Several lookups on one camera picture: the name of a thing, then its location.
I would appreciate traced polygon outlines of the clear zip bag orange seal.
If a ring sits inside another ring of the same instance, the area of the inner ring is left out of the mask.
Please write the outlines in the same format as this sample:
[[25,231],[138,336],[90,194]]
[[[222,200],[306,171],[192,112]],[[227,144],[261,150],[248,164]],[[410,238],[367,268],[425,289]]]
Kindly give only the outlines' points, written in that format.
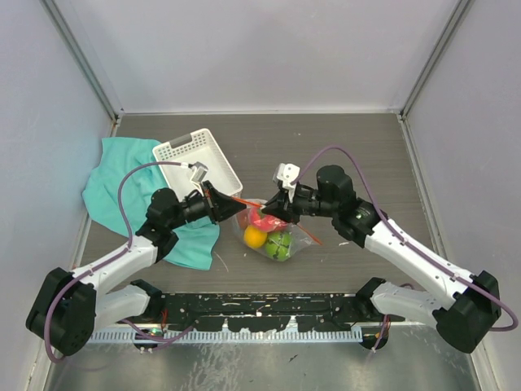
[[234,198],[245,209],[235,214],[231,221],[234,233],[248,248],[262,256],[285,262],[299,251],[322,241],[300,224],[288,223],[265,214],[265,200]]

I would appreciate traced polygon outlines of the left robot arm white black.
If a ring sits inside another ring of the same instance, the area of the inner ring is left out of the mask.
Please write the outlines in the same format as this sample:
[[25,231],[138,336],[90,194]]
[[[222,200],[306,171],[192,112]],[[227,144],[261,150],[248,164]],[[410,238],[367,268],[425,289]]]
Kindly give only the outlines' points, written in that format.
[[146,220],[128,242],[75,271],[55,268],[47,274],[26,319],[41,337],[46,353],[77,353],[93,332],[132,317],[153,323],[164,313],[163,293],[139,279],[115,287],[129,276],[163,260],[178,243],[175,229],[207,217],[223,222],[243,211],[240,200],[219,192],[209,181],[179,200],[170,188],[155,191]]

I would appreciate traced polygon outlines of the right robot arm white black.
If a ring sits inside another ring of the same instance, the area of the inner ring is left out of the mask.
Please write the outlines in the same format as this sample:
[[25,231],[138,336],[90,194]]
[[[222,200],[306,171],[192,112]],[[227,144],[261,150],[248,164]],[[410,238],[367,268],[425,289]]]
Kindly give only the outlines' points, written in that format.
[[263,212],[287,223],[303,216],[328,217],[344,239],[391,262],[421,285],[401,288],[372,278],[357,292],[357,311],[368,321],[396,315],[437,330],[455,349],[472,353],[501,316],[499,283],[483,270],[474,274],[444,259],[405,233],[386,213],[356,195],[338,165],[321,167],[317,187],[302,185],[298,166],[281,163],[278,193]]

